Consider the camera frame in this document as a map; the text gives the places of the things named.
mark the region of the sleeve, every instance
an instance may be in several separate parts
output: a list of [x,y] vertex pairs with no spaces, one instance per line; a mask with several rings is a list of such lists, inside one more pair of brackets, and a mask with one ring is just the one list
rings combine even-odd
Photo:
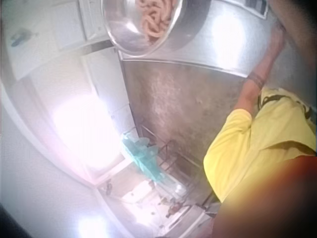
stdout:
[[228,117],[204,158],[204,169],[214,192],[223,201],[235,175],[243,168],[250,145],[252,117],[244,109]]

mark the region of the yellow shirt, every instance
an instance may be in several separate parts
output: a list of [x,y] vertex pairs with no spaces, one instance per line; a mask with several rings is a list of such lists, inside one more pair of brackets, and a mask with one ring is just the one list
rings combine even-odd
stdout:
[[208,181],[221,202],[257,171],[316,151],[316,127],[305,119],[303,103],[285,90],[263,89],[262,98],[271,95],[288,97],[268,102],[254,119],[234,110],[205,156]]

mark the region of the metal bowl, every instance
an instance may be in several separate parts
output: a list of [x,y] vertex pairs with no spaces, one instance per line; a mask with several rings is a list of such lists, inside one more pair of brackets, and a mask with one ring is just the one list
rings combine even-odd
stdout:
[[154,43],[146,40],[141,28],[142,13],[135,0],[101,0],[105,25],[114,46],[132,57],[141,57],[158,49],[169,37],[185,0],[178,0],[165,34]]

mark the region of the floor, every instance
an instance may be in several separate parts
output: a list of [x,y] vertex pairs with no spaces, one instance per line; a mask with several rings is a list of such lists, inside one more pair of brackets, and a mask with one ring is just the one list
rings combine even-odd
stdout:
[[[202,162],[235,105],[244,78],[172,63],[124,61],[123,68],[136,125],[145,125],[166,142],[176,141],[182,152]],[[316,107],[316,81],[307,76],[286,80],[273,70],[268,85],[293,91]],[[204,177],[194,193],[202,202],[210,191]]]

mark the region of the person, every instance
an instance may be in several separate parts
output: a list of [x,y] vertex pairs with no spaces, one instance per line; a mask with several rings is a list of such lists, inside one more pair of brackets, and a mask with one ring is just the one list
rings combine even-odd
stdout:
[[212,238],[293,237],[300,224],[311,222],[317,203],[312,109],[293,93],[264,87],[285,34],[281,24],[273,27],[264,57],[204,158],[222,202]]

